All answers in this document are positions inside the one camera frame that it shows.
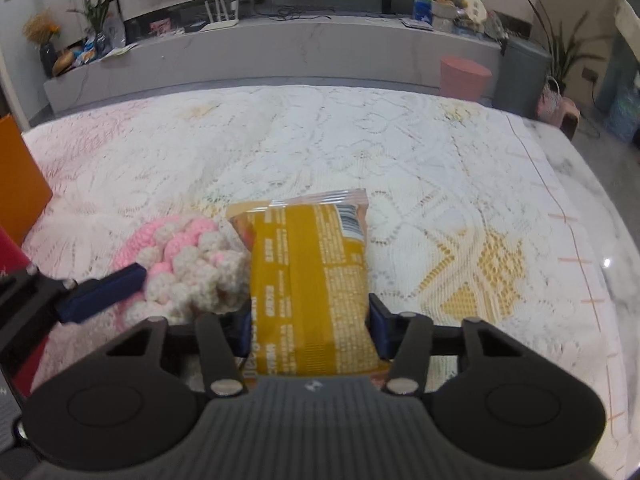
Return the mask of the pink white crochet item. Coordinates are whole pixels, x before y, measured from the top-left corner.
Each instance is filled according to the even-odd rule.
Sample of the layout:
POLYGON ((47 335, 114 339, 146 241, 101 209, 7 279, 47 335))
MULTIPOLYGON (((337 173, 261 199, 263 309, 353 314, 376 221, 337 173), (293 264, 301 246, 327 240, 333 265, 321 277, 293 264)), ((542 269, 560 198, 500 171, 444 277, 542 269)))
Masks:
POLYGON ((250 253, 229 222, 180 214, 145 223, 116 254, 116 270, 145 268, 140 292, 115 308, 116 322, 130 327, 163 316, 171 325, 200 314, 223 315, 250 298, 250 253))

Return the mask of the yellow snack packet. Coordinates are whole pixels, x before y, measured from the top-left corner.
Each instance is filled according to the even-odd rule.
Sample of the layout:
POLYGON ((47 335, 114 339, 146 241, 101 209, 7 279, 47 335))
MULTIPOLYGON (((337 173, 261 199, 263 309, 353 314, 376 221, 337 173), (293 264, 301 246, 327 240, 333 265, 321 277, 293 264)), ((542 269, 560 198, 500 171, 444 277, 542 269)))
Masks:
POLYGON ((352 188, 228 207, 250 251, 249 382, 386 372, 366 326, 368 206, 352 188))

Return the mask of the magenta box lid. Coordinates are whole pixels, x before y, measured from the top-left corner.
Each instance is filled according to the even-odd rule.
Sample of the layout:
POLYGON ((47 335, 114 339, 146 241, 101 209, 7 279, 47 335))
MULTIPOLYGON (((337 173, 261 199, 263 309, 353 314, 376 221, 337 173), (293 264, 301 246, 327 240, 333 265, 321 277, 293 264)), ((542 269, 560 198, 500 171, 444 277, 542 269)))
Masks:
POLYGON ((6 234, 4 229, 0 229, 0 272, 11 274, 25 270, 29 265, 30 260, 21 248, 6 234))

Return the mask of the orange storage box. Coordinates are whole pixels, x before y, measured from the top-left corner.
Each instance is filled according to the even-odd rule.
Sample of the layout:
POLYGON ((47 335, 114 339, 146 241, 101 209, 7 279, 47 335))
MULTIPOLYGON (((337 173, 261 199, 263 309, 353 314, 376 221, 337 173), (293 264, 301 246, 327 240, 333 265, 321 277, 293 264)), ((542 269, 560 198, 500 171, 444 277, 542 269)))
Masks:
POLYGON ((21 246, 46 209, 52 190, 26 146, 13 116, 1 118, 0 221, 15 244, 21 246))

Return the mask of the white lace tablecloth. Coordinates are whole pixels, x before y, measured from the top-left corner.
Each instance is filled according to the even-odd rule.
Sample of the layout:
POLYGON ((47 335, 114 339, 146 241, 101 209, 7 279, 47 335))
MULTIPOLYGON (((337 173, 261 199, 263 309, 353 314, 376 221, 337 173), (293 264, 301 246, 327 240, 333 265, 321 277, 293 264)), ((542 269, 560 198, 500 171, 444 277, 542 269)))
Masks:
POLYGON ((448 321, 461 299, 592 385, 614 440, 637 426, 612 275, 636 248, 558 129, 419 93, 265 86, 118 103, 25 140, 53 197, 24 248, 50 274, 103 273, 164 214, 363 188, 390 306, 448 321))

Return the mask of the dried yellow flowers vase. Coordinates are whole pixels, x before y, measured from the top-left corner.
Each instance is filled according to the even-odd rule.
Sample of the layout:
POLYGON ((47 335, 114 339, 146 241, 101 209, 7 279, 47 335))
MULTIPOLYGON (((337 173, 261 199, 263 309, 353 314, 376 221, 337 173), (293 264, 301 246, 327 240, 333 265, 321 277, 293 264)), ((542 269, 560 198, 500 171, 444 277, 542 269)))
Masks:
POLYGON ((61 26, 49 10, 31 16, 23 26, 23 36, 38 48, 44 73, 51 79, 53 66, 58 60, 58 51, 53 38, 60 36, 61 26))

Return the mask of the green potted plant left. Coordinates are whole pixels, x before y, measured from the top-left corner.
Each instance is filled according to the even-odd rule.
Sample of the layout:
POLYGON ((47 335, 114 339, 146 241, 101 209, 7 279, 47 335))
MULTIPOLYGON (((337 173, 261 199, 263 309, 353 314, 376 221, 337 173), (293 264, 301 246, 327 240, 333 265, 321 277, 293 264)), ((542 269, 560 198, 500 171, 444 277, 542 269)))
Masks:
POLYGON ((119 0, 82 0, 80 9, 68 9, 67 12, 85 19, 88 44, 94 47, 98 58, 126 46, 126 28, 119 0))

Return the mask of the green potted plant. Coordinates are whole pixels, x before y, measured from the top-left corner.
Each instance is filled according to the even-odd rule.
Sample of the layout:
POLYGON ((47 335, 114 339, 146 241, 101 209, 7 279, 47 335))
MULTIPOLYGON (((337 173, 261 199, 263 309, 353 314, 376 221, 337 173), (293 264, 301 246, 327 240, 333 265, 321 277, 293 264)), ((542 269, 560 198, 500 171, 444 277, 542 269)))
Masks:
POLYGON ((563 22, 553 24, 550 15, 542 3, 538 0, 526 0, 530 10, 534 14, 534 24, 529 34, 529 39, 534 44, 543 47, 551 56, 548 74, 555 80, 562 96, 566 89, 566 80, 572 68, 580 61, 604 61, 603 54, 597 54, 588 50, 590 44, 611 40, 613 34, 600 34, 582 36, 580 31, 590 17, 590 11, 585 11, 567 34, 564 32, 563 22))
POLYGON ((126 46, 126 28, 119 0, 82 0, 80 9, 68 9, 67 12, 85 19, 88 44, 94 47, 98 58, 126 46))

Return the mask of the pink small heater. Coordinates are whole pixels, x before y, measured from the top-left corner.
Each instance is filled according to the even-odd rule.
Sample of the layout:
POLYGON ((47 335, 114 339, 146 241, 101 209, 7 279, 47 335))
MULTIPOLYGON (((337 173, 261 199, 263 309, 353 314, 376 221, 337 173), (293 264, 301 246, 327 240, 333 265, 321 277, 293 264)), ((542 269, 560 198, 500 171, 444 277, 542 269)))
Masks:
POLYGON ((537 119, 555 126, 570 141, 579 126, 580 111, 575 102, 562 96, 559 83, 551 76, 547 77, 538 101, 537 119))

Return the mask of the pink waste bin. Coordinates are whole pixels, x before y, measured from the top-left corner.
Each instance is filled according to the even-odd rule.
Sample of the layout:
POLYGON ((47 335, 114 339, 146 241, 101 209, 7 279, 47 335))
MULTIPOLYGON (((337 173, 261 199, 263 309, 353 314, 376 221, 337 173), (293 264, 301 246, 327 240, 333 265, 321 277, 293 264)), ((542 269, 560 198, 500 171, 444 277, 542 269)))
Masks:
POLYGON ((492 71, 477 62, 447 55, 440 59, 440 95, 444 98, 478 102, 492 71))

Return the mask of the white wifi router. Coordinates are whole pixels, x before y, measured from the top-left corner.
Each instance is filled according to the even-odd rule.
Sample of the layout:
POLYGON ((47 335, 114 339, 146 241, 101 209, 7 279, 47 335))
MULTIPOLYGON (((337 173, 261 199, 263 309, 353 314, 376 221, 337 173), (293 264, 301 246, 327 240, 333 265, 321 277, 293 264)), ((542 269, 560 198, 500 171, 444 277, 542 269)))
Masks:
POLYGON ((231 28, 240 21, 240 0, 206 0, 207 23, 203 32, 231 28))

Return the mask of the grey waste bin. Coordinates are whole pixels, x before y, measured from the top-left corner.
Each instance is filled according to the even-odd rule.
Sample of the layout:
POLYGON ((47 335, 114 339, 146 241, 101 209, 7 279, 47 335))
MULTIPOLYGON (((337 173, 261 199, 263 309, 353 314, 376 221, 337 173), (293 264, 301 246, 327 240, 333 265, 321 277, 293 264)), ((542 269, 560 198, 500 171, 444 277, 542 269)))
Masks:
POLYGON ((550 65, 547 50, 531 41, 510 37, 500 63, 492 107, 534 118, 550 65))

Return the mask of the green potted plant right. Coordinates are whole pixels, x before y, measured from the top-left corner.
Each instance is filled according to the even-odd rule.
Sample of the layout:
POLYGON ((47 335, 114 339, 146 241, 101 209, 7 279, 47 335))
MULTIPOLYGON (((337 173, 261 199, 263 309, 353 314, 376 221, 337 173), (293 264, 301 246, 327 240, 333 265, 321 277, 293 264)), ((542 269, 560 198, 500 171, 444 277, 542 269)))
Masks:
POLYGON ((543 47, 551 56, 548 74, 555 80, 562 96, 566 89, 566 80, 572 68, 580 61, 604 61, 603 54, 597 54, 588 50, 590 44, 611 40, 613 34, 600 34, 582 36, 580 31, 590 17, 590 11, 585 11, 567 34, 564 32, 563 22, 553 24, 550 15, 542 3, 538 0, 526 0, 530 10, 534 14, 534 24, 529 34, 529 39, 534 44, 543 47))

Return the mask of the grey TV console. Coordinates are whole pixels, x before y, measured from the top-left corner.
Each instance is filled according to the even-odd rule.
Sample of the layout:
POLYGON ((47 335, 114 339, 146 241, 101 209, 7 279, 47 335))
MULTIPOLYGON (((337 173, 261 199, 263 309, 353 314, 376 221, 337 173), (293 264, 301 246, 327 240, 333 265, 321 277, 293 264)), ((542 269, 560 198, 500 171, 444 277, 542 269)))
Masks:
POLYGON ((56 114, 214 81, 353 79, 436 89, 446 55, 468 58, 493 74, 502 59, 494 42, 412 29, 397 18, 246 18, 228 28, 142 41, 122 55, 50 79, 43 88, 56 114))

